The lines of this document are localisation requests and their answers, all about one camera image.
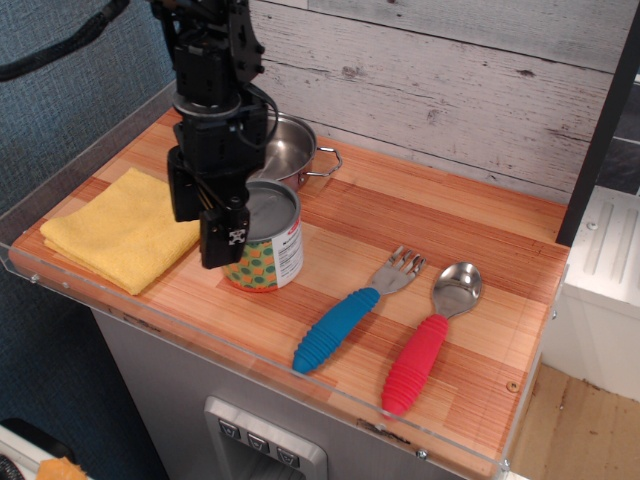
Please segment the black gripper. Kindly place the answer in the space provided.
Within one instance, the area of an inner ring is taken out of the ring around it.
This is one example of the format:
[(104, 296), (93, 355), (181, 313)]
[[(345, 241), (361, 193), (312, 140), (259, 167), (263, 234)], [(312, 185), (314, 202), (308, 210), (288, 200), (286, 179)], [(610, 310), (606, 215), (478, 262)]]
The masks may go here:
[(262, 168), (268, 136), (267, 106), (243, 104), (232, 116), (176, 104), (178, 145), (167, 156), (171, 204), (178, 222), (200, 222), (202, 266), (240, 261), (250, 212), (246, 181)]

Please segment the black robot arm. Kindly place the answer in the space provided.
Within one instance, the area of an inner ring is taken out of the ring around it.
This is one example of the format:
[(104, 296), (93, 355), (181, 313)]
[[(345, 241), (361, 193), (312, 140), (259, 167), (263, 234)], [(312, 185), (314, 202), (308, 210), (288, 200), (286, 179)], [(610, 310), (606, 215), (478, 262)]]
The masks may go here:
[(277, 111), (246, 1), (154, 1), (176, 75), (177, 144), (167, 158), (174, 216), (199, 223), (207, 269), (241, 259), (250, 226), (246, 182), (265, 163)]

